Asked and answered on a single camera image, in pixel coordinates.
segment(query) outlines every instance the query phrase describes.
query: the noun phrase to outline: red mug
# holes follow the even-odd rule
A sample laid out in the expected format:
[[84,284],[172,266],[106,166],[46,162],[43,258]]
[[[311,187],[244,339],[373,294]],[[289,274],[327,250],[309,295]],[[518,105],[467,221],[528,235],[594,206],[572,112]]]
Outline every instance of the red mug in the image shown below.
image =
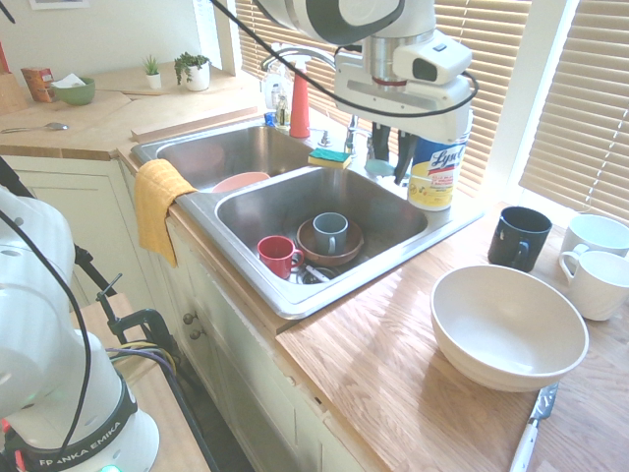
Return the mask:
[[[257,243],[257,251],[262,262],[281,278],[288,278],[293,267],[304,263],[304,253],[284,236],[267,236]],[[293,261],[294,254],[299,255],[297,262]]]

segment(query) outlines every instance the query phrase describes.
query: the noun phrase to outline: red bottle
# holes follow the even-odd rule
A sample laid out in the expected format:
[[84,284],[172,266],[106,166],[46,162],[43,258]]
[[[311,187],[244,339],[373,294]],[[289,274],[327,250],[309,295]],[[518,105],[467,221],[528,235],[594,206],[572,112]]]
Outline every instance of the red bottle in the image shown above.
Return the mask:
[[[298,63],[296,67],[306,73],[306,63]],[[293,138],[307,138],[311,135],[310,108],[308,103],[308,83],[295,74],[293,84],[293,109],[291,111],[291,131]]]

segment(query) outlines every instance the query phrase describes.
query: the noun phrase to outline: drain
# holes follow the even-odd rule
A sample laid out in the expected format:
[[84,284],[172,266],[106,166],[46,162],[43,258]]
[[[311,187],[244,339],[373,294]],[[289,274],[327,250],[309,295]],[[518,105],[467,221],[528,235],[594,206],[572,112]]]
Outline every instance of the drain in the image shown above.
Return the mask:
[[[338,270],[329,267],[313,267],[318,270],[320,273],[325,275],[327,278],[332,279],[338,275]],[[297,283],[301,283],[302,285],[312,285],[314,283],[321,283],[321,281],[308,272],[305,268],[300,268],[297,273]]]

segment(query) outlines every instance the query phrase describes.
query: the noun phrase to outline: window blind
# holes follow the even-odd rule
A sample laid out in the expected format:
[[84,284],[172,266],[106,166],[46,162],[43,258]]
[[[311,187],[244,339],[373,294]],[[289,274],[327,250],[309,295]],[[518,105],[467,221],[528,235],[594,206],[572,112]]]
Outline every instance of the window blind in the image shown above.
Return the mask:
[[[491,151],[498,118],[504,102],[511,72],[520,45],[520,39],[531,6],[530,1],[515,0],[435,0],[437,28],[461,41],[473,51],[474,59],[469,71],[477,78],[481,91],[472,101],[474,124],[463,159],[458,189],[474,196],[483,183],[486,163]],[[241,21],[253,29],[266,42],[285,42],[318,47],[331,54],[335,46],[305,37],[269,21],[253,4],[252,0],[236,0],[236,11]],[[243,69],[259,78],[260,61],[267,53],[240,31]],[[319,61],[311,61],[309,74],[334,90],[334,73]],[[328,113],[340,123],[347,124],[349,115],[336,109],[333,100],[309,89],[311,106]],[[361,121],[361,126],[371,129],[371,123]],[[395,141],[389,143],[397,152]]]
[[520,185],[629,223],[629,3],[582,0]]

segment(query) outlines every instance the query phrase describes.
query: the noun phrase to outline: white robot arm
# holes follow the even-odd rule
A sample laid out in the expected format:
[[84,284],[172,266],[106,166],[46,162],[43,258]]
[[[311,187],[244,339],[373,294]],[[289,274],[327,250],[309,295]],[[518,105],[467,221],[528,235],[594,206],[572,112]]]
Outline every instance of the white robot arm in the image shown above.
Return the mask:
[[[363,57],[336,55],[340,109],[438,143],[465,133],[470,88],[461,74],[472,53],[435,29],[433,0],[254,1],[285,28],[331,44],[363,42]],[[430,116],[409,117],[421,113]]]
[[[70,282],[74,246],[64,217],[44,202],[0,186],[0,209]],[[137,408],[98,339],[89,335],[90,377],[80,421],[66,452],[86,364],[68,299],[29,246],[0,220],[0,418],[17,433],[29,471],[94,472],[150,468],[158,447],[153,420]]]

